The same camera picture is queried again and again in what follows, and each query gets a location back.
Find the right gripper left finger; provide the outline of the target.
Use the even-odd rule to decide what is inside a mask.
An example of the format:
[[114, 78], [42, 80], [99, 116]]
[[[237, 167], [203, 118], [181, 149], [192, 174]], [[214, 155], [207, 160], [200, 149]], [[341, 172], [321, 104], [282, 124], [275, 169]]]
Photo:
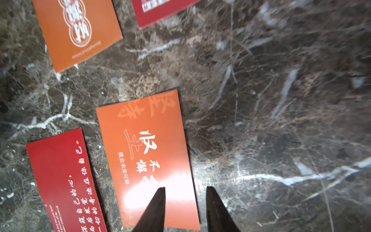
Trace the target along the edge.
[[163, 232], [165, 206], [165, 188], [158, 188], [132, 232]]

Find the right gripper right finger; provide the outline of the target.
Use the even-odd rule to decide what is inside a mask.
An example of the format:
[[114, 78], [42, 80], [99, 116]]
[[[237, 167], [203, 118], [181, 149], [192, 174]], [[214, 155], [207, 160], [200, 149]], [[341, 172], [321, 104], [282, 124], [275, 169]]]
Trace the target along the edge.
[[212, 186], [206, 188], [206, 217], [208, 232], [240, 232]]

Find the orange postcard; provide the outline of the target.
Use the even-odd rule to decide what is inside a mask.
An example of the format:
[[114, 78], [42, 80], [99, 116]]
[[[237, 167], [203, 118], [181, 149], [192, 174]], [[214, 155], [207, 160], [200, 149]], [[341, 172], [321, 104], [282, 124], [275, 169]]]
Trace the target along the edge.
[[111, 0], [36, 0], [33, 5], [57, 73], [123, 38]]
[[123, 226], [135, 226], [157, 189], [164, 187], [165, 226], [198, 231], [178, 91], [96, 111]]

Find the red dream postcard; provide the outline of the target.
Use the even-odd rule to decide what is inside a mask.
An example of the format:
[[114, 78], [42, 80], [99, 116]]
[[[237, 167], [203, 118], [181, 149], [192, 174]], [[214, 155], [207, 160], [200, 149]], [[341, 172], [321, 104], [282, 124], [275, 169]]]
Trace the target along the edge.
[[199, 2], [197, 0], [132, 0], [137, 23], [140, 29], [178, 13]]

